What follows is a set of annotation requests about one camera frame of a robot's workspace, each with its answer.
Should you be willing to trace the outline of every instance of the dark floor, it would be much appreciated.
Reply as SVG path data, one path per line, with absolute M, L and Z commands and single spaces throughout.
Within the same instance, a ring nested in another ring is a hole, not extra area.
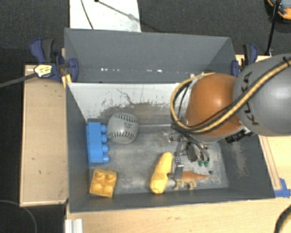
M 266 50 L 271 23 L 263 0 L 138 0 L 144 32 L 229 36 L 236 53 L 251 43 Z M 64 44 L 69 0 L 0 0 L 0 82 L 22 76 L 32 62 L 29 43 L 54 38 Z M 291 24 L 277 24 L 273 54 L 291 52 Z M 22 124 L 22 85 L 0 89 L 0 199 L 18 201 Z M 30 208 L 39 233 L 63 231 L 64 207 Z M 0 233 L 34 232 L 30 216 L 0 203 Z

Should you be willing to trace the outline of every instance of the yellow lego brick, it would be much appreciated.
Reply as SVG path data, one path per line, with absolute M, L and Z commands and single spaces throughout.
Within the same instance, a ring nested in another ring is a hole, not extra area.
M 95 168 L 90 193 L 111 198 L 116 182 L 116 172 Z
M 167 174 L 171 172 L 172 161 L 173 155 L 171 152 L 166 152 L 161 156 L 150 181 L 150 188 L 153 193 L 164 192 L 168 182 Z

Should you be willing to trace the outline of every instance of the gray box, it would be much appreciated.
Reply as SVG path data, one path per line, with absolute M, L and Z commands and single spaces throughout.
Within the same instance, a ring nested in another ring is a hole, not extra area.
M 229 73 L 235 59 L 229 38 L 66 29 L 65 57 L 80 65 L 78 82 L 66 89 L 71 213 L 275 197 L 257 136 L 210 144 L 209 167 L 183 158 L 187 170 L 211 171 L 192 191 L 173 191 L 173 182 L 161 195 L 149 188 L 160 155 L 176 149 L 176 142 L 161 144 L 171 132 L 169 97 L 176 82 L 204 70 Z M 89 119 L 106 124 L 115 112 L 135 114 L 140 131 L 132 144 L 108 142 L 111 160 L 100 167 L 116 171 L 118 179 L 113 197 L 102 198 L 89 194 L 85 126 Z

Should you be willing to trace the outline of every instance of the white ball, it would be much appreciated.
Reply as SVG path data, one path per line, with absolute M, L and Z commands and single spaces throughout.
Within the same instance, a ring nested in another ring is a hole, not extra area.
M 138 133 L 138 118 L 129 113 L 115 113 L 107 125 L 107 138 L 116 143 L 128 144 Z

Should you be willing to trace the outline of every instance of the blue lego brick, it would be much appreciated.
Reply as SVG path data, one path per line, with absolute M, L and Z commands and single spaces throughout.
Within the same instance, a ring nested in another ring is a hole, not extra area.
M 86 126 L 88 164 L 98 166 L 108 163 L 110 158 L 106 154 L 109 150 L 107 146 L 106 125 L 99 122 L 89 122 Z
M 281 186 L 282 186 L 282 189 L 281 190 L 275 190 L 274 193 L 275 193 L 275 197 L 276 198 L 279 198 L 279 197 L 282 197 L 282 198 L 290 198 L 291 196 L 291 189 L 288 189 L 287 188 L 287 185 L 286 185 L 286 182 L 284 179 L 282 178 L 279 178 L 280 179 L 280 182 L 281 182 Z

